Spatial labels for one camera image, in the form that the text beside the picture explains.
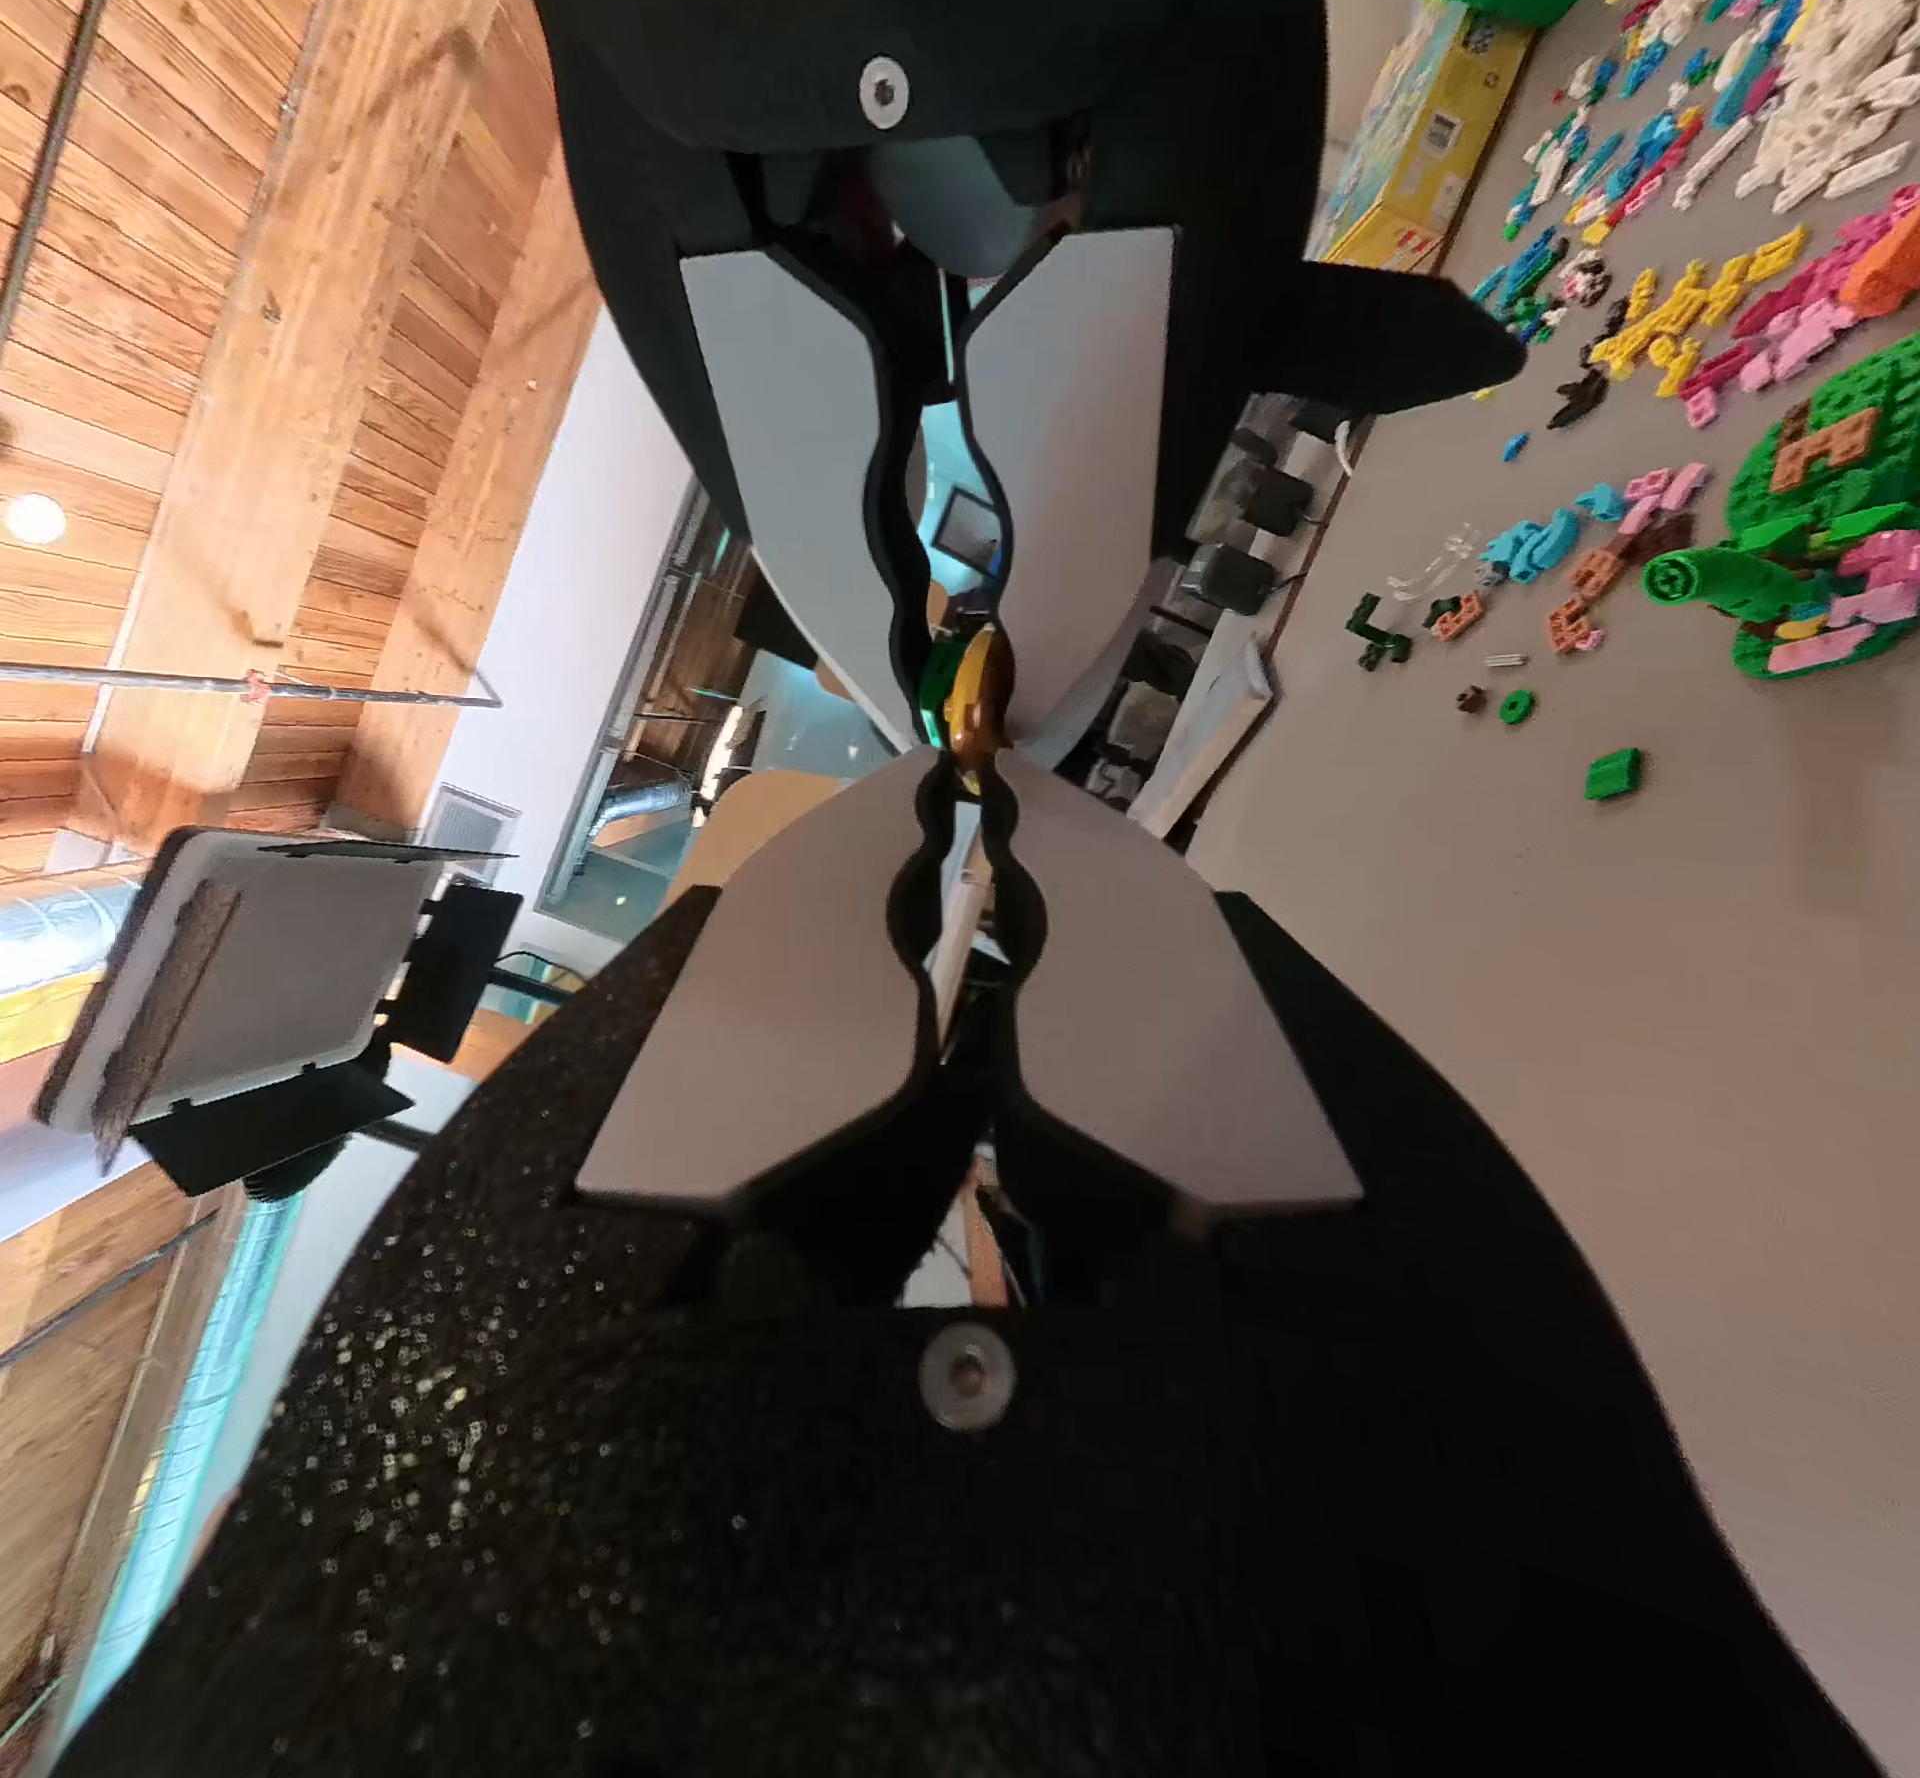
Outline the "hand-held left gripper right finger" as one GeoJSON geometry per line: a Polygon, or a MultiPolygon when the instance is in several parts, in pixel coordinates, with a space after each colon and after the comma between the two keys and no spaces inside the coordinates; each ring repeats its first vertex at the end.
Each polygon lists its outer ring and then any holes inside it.
{"type": "Polygon", "coordinates": [[[1359,1201],[1218,893],[1183,857],[1022,752],[980,782],[980,838],[1022,1111],[1197,1221],[1359,1201]]]}

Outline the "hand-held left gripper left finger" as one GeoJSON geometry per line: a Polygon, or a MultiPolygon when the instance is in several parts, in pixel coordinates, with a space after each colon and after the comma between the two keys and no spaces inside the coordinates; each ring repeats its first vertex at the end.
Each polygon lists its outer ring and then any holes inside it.
{"type": "Polygon", "coordinates": [[[944,752],[906,752],[752,853],[712,901],[576,1192],[733,1215],[923,1092],[946,861],[944,752]]]}

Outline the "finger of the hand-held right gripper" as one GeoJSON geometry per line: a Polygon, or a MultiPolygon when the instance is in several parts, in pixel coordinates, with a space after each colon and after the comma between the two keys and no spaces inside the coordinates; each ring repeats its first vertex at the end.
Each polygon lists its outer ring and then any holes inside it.
{"type": "Polygon", "coordinates": [[[1084,229],[1028,252],[969,313],[959,409],[1003,522],[1003,731],[1057,767],[1147,616],[1177,231],[1084,229]]]}
{"type": "Polygon", "coordinates": [[[685,256],[680,277],[768,585],[886,740],[921,746],[919,419],[879,325],[777,248],[685,256]]]}

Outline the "yellow round disc brick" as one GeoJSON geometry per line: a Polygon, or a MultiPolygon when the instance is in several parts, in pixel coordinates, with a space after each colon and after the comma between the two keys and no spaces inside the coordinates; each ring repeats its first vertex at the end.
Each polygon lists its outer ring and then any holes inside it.
{"type": "Polygon", "coordinates": [[[1017,665],[1013,644],[996,625],[973,633],[953,669],[942,721],[959,771],[976,775],[1007,744],[1007,710],[1017,665]]]}

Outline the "wooden book stand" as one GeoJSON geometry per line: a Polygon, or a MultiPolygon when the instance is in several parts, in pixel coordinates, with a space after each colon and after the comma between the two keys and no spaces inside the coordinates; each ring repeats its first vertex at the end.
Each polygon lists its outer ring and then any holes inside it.
{"type": "Polygon", "coordinates": [[[781,830],[846,786],[835,775],[775,767],[731,782],[707,813],[682,865],[687,884],[728,884],[781,830]]]}

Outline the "black battery charger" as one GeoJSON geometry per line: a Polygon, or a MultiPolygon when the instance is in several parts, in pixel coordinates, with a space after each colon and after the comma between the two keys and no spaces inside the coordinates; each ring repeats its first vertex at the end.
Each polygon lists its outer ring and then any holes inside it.
{"type": "Polygon", "coordinates": [[[1256,616],[1275,593],[1273,564],[1227,541],[1202,543],[1185,564],[1179,589],[1199,604],[1256,616]]]}
{"type": "Polygon", "coordinates": [[[1283,465],[1281,445],[1248,428],[1229,438],[1225,495],[1237,516],[1254,532],[1292,537],[1315,522],[1315,489],[1283,465]]]}

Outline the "grey plastic pouch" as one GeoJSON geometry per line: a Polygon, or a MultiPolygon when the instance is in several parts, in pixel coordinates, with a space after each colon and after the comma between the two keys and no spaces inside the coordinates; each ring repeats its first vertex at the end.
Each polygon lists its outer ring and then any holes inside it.
{"type": "Polygon", "coordinates": [[[1262,635],[1218,625],[1160,757],[1128,807],[1130,821],[1166,838],[1256,732],[1275,698],[1262,635]]]}

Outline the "vent grille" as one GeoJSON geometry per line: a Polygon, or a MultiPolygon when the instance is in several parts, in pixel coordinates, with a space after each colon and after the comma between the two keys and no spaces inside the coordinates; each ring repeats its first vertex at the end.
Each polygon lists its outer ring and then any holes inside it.
{"type": "Polygon", "coordinates": [[[511,855],[521,813],[452,782],[440,782],[419,826],[419,843],[442,853],[511,855]]]}

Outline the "light blue bricks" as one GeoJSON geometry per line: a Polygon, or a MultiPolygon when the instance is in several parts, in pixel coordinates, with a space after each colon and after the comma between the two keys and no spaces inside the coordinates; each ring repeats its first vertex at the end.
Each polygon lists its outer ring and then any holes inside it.
{"type": "Polygon", "coordinates": [[[1493,533],[1482,547],[1478,576],[1491,585],[1532,583],[1572,556],[1589,522],[1618,524],[1623,514],[1623,489],[1599,482],[1545,520],[1518,520],[1493,533]]]}

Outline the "yellow cardboard box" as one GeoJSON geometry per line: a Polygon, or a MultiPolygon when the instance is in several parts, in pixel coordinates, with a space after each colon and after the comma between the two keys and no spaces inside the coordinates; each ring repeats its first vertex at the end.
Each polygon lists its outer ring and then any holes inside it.
{"type": "Polygon", "coordinates": [[[1434,273],[1534,38],[1522,21],[1415,0],[1315,214],[1308,258],[1434,273]]]}

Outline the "studio light on stand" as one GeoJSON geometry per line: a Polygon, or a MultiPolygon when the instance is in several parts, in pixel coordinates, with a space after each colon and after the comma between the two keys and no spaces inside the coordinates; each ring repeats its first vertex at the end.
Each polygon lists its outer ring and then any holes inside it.
{"type": "Polygon", "coordinates": [[[102,1171],[134,1144],[186,1196],[308,1188],[412,1098],[396,1050],[458,1054],[523,897],[481,853],[171,832],[33,1102],[102,1171]]]}

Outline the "pile of assorted colourful bricks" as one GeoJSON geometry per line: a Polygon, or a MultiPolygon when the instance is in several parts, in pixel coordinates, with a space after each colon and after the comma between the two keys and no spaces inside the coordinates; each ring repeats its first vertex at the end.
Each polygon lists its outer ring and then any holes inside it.
{"type": "Polygon", "coordinates": [[[1537,68],[1476,281],[1530,350],[1478,394],[1503,459],[1643,407],[1712,430],[1905,317],[1916,0],[1583,0],[1537,68]]]}

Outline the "green plant brick model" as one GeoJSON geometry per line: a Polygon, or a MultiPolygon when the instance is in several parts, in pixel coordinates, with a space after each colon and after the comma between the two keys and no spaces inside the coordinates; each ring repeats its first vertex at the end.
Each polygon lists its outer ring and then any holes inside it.
{"type": "Polygon", "coordinates": [[[1872,662],[1918,627],[1918,336],[1867,354],[1790,405],[1725,501],[1727,533],[1650,556],[1650,602],[1733,625],[1757,681],[1872,662]]]}

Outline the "orange brick separator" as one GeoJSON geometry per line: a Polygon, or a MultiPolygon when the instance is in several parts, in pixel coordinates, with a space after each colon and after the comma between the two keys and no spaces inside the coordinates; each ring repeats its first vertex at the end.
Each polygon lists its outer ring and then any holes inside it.
{"type": "Polygon", "coordinates": [[[1918,292],[1918,210],[1911,210],[1863,250],[1838,290],[1857,321],[1895,313],[1918,292]]]}

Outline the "narrow silver duct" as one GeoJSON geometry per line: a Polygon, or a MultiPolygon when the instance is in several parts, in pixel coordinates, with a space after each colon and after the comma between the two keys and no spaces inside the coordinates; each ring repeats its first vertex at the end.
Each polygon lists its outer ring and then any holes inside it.
{"type": "Polygon", "coordinates": [[[588,826],[588,851],[617,853],[655,832],[705,824],[708,798],[684,775],[661,780],[611,784],[588,826]]]}

